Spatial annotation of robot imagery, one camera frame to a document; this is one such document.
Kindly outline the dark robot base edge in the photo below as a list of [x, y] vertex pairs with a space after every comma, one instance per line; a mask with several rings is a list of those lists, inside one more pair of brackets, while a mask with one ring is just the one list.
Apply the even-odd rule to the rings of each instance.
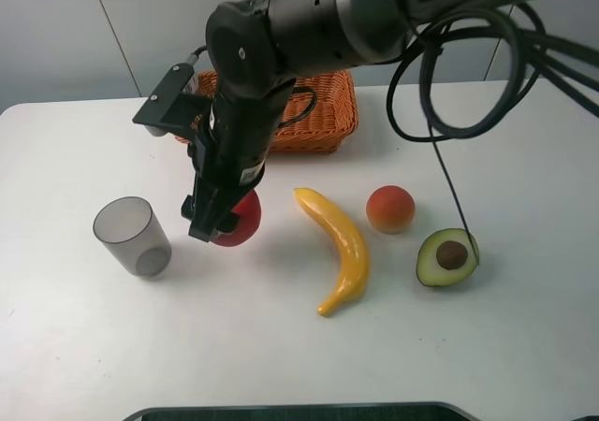
[[126, 420], [474, 420], [438, 403], [151, 408]]

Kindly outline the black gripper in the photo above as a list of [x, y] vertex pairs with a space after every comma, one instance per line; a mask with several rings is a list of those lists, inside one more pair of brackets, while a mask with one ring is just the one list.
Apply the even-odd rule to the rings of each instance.
[[293, 83], [287, 81], [253, 99], [220, 83], [213, 98], [191, 95], [202, 104], [197, 133], [209, 146], [196, 172], [193, 194], [181, 207], [182, 217], [190, 222], [190, 237], [210, 242], [236, 230], [241, 217], [233, 209], [260, 183], [292, 91]]

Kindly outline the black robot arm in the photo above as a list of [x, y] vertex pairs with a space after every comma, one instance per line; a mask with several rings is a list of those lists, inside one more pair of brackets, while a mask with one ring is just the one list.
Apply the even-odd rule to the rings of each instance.
[[[192, 237], [230, 232], [233, 208], [254, 188], [297, 79], [359, 65], [420, 62], [425, 141], [475, 138], [493, 128], [545, 77], [590, 113], [582, 93], [598, 83], [556, 59], [596, 65], [598, 52], [551, 36], [530, 0], [244, 0], [224, 3], [207, 21], [207, 52], [217, 73], [212, 121], [193, 125], [189, 152], [194, 192], [182, 208]], [[478, 123], [444, 122], [431, 102], [432, 75], [443, 46], [495, 37], [510, 49], [509, 78], [499, 101]]]

